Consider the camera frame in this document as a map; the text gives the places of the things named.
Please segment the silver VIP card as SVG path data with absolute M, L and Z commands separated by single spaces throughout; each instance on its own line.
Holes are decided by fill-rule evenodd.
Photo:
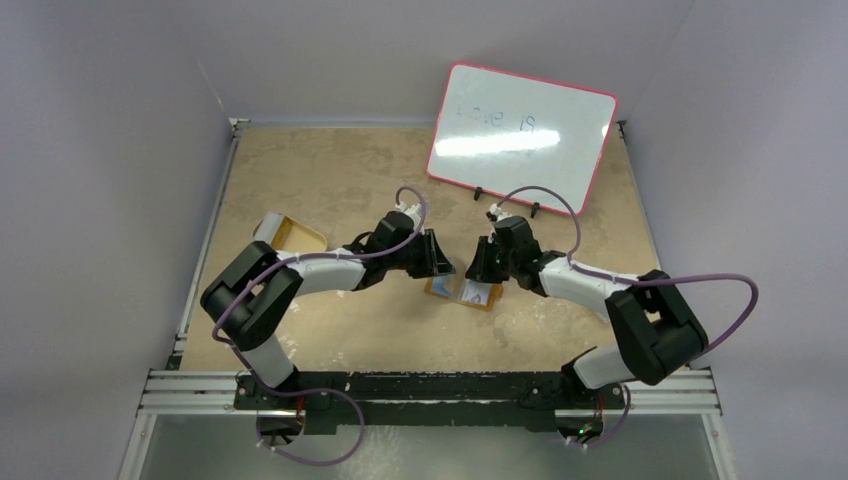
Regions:
M 489 304 L 492 287 L 492 284 L 465 279 L 459 293 L 459 300 L 467 304 L 486 307 Z

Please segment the orange leather card holder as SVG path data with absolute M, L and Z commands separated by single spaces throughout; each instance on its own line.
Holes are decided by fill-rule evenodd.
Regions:
M 459 259 L 450 258 L 454 272 L 429 278 L 425 292 L 440 299 L 474 308 L 491 311 L 501 299 L 504 291 L 502 284 L 481 283 L 466 279 L 467 264 Z

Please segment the grey credit card stack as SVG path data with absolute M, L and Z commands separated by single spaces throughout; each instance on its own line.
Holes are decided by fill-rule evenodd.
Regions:
M 253 239 L 273 246 L 285 219 L 281 213 L 267 212 L 255 228 Z

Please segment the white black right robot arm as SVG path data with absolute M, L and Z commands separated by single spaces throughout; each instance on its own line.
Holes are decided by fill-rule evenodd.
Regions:
M 708 346 L 699 320 L 669 276 L 590 270 L 556 250 L 544 251 L 521 216 L 487 216 L 493 230 L 478 240 L 467 279 L 486 284 L 514 280 L 520 288 L 567 300 L 600 315 L 614 343 L 593 347 L 566 363 L 561 392 L 576 407 L 596 399 L 602 388 L 638 380 L 656 385 Z

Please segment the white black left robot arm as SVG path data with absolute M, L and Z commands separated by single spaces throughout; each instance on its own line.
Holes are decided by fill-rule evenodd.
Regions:
M 332 251 L 287 253 L 255 240 L 206 287 L 200 306 L 215 323 L 214 339 L 260 383 L 260 397 L 284 409 L 298 395 L 299 371 L 276 337 L 290 304 L 313 293 L 365 290 L 394 270 L 425 279 L 455 268 L 419 215 L 390 211 L 374 229 Z

